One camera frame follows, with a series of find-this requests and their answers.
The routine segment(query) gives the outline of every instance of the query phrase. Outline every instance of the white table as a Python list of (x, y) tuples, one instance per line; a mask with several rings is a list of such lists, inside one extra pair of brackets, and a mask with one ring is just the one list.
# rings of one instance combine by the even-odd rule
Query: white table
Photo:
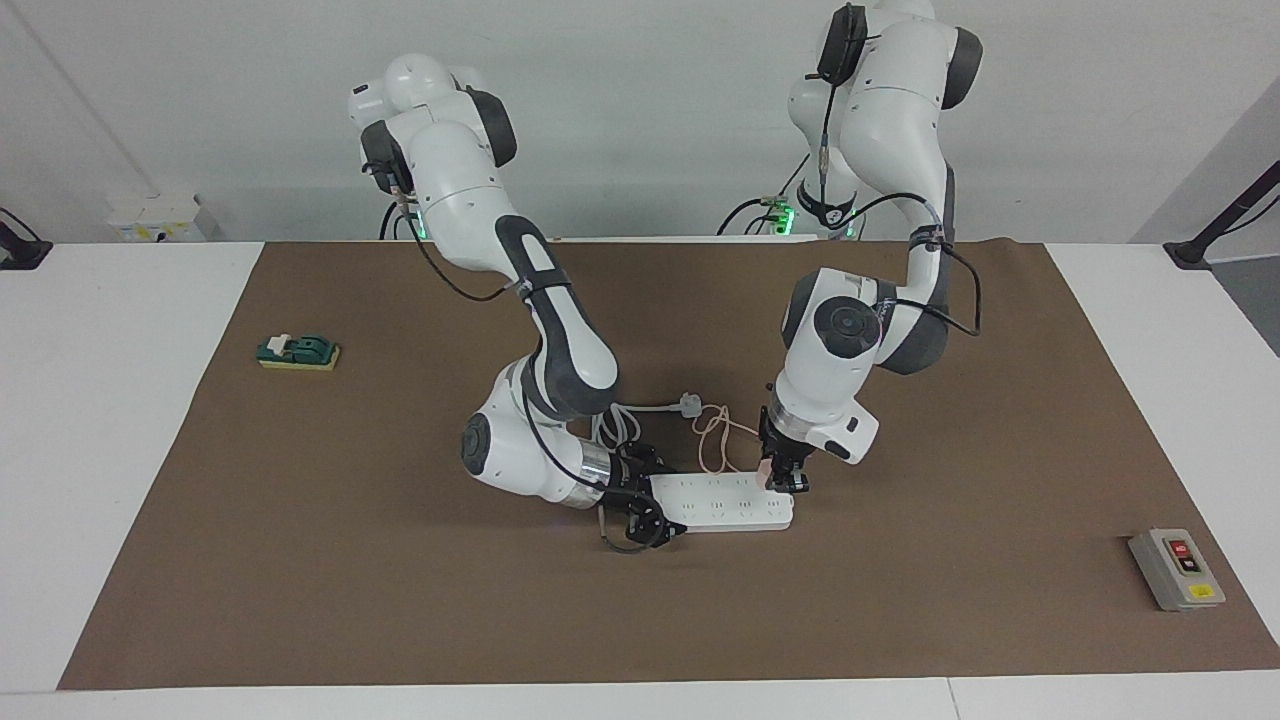
[[(0, 717), (1280, 716), (1280, 671), (52, 692), (260, 251), (64, 245), (0, 274)], [(1280, 360), (1157, 246), (1050, 251), (1280, 637)]]

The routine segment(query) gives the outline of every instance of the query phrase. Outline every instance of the white power strip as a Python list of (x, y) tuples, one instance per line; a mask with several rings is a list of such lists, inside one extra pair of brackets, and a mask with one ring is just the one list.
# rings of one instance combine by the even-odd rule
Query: white power strip
[(755, 473), (653, 475), (653, 495), (667, 519), (690, 533), (785, 530), (795, 503), (760, 487)]

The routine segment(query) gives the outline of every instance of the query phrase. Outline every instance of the black cable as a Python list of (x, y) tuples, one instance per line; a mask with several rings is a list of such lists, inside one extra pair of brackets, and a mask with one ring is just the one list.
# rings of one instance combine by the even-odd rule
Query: black cable
[[(404, 215), (401, 215), (401, 217), (396, 218), (396, 222), (392, 223), (392, 238), (393, 240), (399, 240), (399, 224), (401, 224), (401, 220), (404, 220)], [(489, 302), (490, 300), (497, 300), (498, 296), (500, 296), (502, 293), (507, 292), (507, 290), (511, 287), (509, 284), (504, 284), (504, 286), (499, 287), (498, 290), (490, 292), (489, 295), (471, 295), (470, 292), (467, 292), (467, 291), (462, 290), (461, 287), (453, 284), (453, 281), (451, 281), (449, 277), (444, 274), (444, 270), (442, 270), (440, 266), (435, 264), (435, 260), (431, 259), (431, 255), (428, 254), (426, 245), (422, 243), (422, 238), (419, 237), (419, 234), (417, 234), (417, 228), (413, 227), (413, 220), (406, 220), (406, 222), (408, 223), (410, 232), (413, 233), (413, 242), (417, 243), (417, 251), (422, 254), (422, 258), (426, 259), (426, 264), (430, 265), (433, 270), (435, 270), (435, 274), (439, 275), (440, 279), (444, 281), (444, 284), (449, 286), (449, 288), (453, 290), (453, 292), (461, 295), (462, 297), (466, 297), (467, 300), (470, 300), (472, 302)]]
[(914, 192), (891, 192), (888, 195), (881, 195), (876, 200), (872, 200), (867, 205), (863, 205), (861, 208), (858, 209), (858, 214), (863, 214), (870, 210), (872, 208), (879, 205), (881, 202), (888, 202), (890, 200), (915, 200), (916, 202), (924, 205), (925, 208), (932, 208), (928, 200)]
[(387, 211), (383, 213), (383, 227), (378, 231), (378, 240), (387, 240), (387, 224), (392, 222), (392, 213), (396, 211), (396, 204), (392, 202), (387, 206)]
[[(530, 357), (529, 361), (532, 363), (534, 359)], [(598, 491), (598, 492), (600, 492), (603, 495), (616, 495), (616, 496), (622, 496), (622, 497), (627, 497), (627, 498), (631, 498), (631, 500), (639, 500), (639, 501), (644, 502), (645, 505), (648, 505), (657, 514), (657, 516), (658, 516), (658, 528), (657, 528), (657, 530), (654, 530), (653, 537), (650, 537), (644, 543), (640, 543), (640, 544), (637, 544), (635, 547), (622, 547), (620, 544), (616, 544), (613, 541), (611, 541), (609, 536), (604, 534), (604, 528), (602, 527), (600, 528), (600, 539), (604, 541), (604, 544), (607, 544), (609, 547), (609, 550), (612, 550), (614, 552), (621, 552), (623, 555), (635, 555), (637, 552), (644, 552), (645, 550), (650, 550), (653, 547), (653, 544), (655, 542), (658, 542), (658, 539), (662, 538), (662, 536), (667, 532), (667, 527), (668, 527), (667, 525), (667, 516), (663, 514), (662, 505), (658, 503), (658, 500), (654, 498), (654, 497), (652, 497), (652, 496), (644, 495), (643, 492), (639, 492), (639, 491), (626, 489), (626, 488), (611, 488), (609, 486), (607, 486), (604, 483), (596, 483), (594, 480), (588, 480), (586, 478), (581, 478), (581, 477), (577, 475), (577, 473), (573, 473), (572, 470), (570, 470), (568, 468), (566, 468), (564, 464), (559, 461), (559, 457), (556, 457), (556, 455), (552, 452), (552, 448), (547, 447), (547, 441), (544, 441), (543, 439), (543, 434), (540, 432), (538, 432), (538, 424), (534, 423), (534, 414), (530, 411), (530, 407), (529, 407), (529, 395), (521, 393), (521, 401), (524, 402), (524, 406), (525, 406), (525, 420), (529, 421), (529, 432), (534, 433), (534, 439), (538, 442), (538, 447), (540, 447), (543, 450), (543, 455), (545, 455), (547, 459), (552, 461), (552, 465), (556, 465), (557, 470), (559, 470), (561, 473), (564, 473), (564, 475), (567, 478), (570, 478), (571, 480), (573, 480), (575, 483), (579, 483), (581, 486), (586, 486), (586, 487), (589, 487), (591, 489), (595, 489), (595, 491)]]
[(796, 165), (796, 172), (791, 173), (791, 177), (787, 178), (787, 182), (785, 182), (782, 184), (782, 190), (778, 191), (780, 196), (782, 196), (782, 197), (787, 196), (787, 188), (791, 187), (791, 183), (795, 182), (795, 179), (796, 179), (797, 176), (800, 176), (800, 170), (804, 169), (804, 164), (808, 163), (808, 161), (809, 161), (809, 152), (805, 152), (804, 154), (804, 159), (800, 160), (799, 165)]
[[(829, 158), (829, 150), (828, 150), (829, 142), (828, 142), (828, 138), (827, 138), (827, 126), (831, 123), (831, 106), (836, 102), (836, 88), (838, 86), (835, 86), (835, 85), (831, 86), (831, 95), (827, 96), (827, 111), (822, 115), (822, 145), (820, 145), (822, 150), (820, 150), (820, 152), (823, 155), (827, 155), (828, 158)], [(818, 206), (822, 208), (822, 218), (819, 218), (819, 222), (822, 223), (822, 227), (824, 227), (827, 229), (835, 229), (835, 228), (840, 227), (840, 220), (844, 220), (844, 218), (840, 218), (840, 220), (837, 220), (836, 223), (829, 223), (827, 220), (827, 170), (822, 169), (822, 167), (820, 167), (820, 163), (822, 163), (820, 158), (819, 158), (818, 163), (819, 163), (819, 168), (818, 169), (819, 169), (819, 179), (820, 179), (820, 182), (818, 183)]]
[(760, 200), (759, 197), (753, 197), (753, 199), (748, 200), (746, 202), (742, 202), (737, 208), (733, 208), (733, 211), (730, 213), (727, 218), (724, 218), (724, 222), (721, 223), (721, 227), (719, 227), (718, 231), (716, 231), (716, 234), (724, 234), (724, 228), (727, 228), (728, 224), (731, 222), (733, 222), (733, 218), (736, 218), (737, 214), (741, 213), (742, 210), (746, 210), (751, 205), (764, 205), (764, 204), (765, 202), (763, 200)]
[(45, 242), (44, 240), (41, 240), (41, 237), (38, 234), (36, 234), (36, 231), (31, 229), (31, 225), (28, 225), (27, 223), (22, 222), (22, 218), (19, 218), (18, 215), (14, 215), (13, 213), (10, 213), (8, 208), (0, 208), (0, 213), (4, 213), (5, 215), (9, 215), (10, 218), (13, 218), (13, 222), (18, 223), (19, 225), (22, 225), (22, 229), (24, 229), (28, 233), (31, 233), (31, 237), (35, 238), (36, 242)]
[[(769, 222), (769, 214), (765, 213), (764, 215), (760, 215), (759, 218), (748, 223), (746, 231), (744, 231), (742, 234), (760, 234), (760, 231), (764, 229), (764, 225), (768, 224), (768, 222)], [(751, 232), (751, 227), (755, 225), (755, 223), (760, 223), (760, 227), (755, 228), (755, 232)]]
[(1258, 213), (1257, 215), (1253, 215), (1248, 220), (1244, 220), (1243, 223), (1235, 225), (1231, 229), (1222, 231), (1222, 234), (1231, 234), (1235, 231), (1243, 231), (1244, 228), (1247, 228), (1247, 227), (1252, 225), (1253, 223), (1258, 222), (1262, 218), (1262, 215), (1267, 214), (1267, 210), (1275, 208), (1277, 200), (1280, 200), (1280, 195), (1276, 195), (1275, 197), (1272, 197), (1271, 202), (1267, 202), (1267, 206), (1263, 208), (1261, 213)]
[(915, 307), (922, 313), (933, 315), (934, 318), (942, 320), (943, 323), (954, 327), (955, 329), (963, 332), (969, 337), (980, 336), (982, 334), (982, 278), (978, 277), (978, 269), (973, 266), (973, 263), (970, 263), (963, 255), (956, 252), (955, 247), (950, 242), (928, 241), (925, 242), (925, 245), (936, 245), (943, 252), (946, 252), (951, 258), (955, 258), (955, 260), (961, 265), (964, 265), (965, 269), (969, 270), (969, 274), (973, 275), (973, 328), (966, 328), (951, 315), (947, 315), (942, 310), (938, 310), (933, 305), (928, 305), (925, 302), (916, 302), (914, 300), (908, 300), (905, 297), (887, 299), (886, 301), (895, 305), (906, 305), (909, 307)]

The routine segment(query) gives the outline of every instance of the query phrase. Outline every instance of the yellow base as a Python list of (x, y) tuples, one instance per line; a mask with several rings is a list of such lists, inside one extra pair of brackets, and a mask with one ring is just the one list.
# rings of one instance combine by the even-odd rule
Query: yellow base
[(338, 354), (342, 351), (337, 345), (333, 346), (333, 357), (329, 359), (328, 365), (307, 365), (305, 363), (276, 363), (274, 360), (259, 360), (257, 364), (264, 368), (270, 368), (273, 370), (333, 370), (333, 366), (338, 364)]

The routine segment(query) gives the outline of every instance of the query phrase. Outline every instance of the power plug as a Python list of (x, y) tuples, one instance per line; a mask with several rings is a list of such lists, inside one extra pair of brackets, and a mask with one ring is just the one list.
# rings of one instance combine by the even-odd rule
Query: power plug
[(692, 420), (703, 414), (703, 398), (696, 393), (686, 392), (681, 395), (677, 405), (680, 406), (680, 416), (686, 420)]

